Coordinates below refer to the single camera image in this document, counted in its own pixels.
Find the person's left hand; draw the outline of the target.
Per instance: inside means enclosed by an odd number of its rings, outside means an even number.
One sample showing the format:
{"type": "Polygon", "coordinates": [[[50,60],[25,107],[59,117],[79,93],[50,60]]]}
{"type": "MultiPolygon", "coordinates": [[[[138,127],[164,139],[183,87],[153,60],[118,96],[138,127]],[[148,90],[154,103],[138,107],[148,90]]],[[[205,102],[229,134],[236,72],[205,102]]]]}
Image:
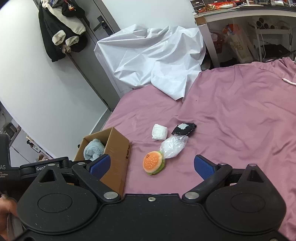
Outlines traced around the person's left hand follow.
{"type": "Polygon", "coordinates": [[[13,214],[14,216],[18,217],[16,211],[17,203],[13,199],[1,197],[0,205],[1,240],[9,240],[7,233],[7,217],[9,214],[13,214]]]}

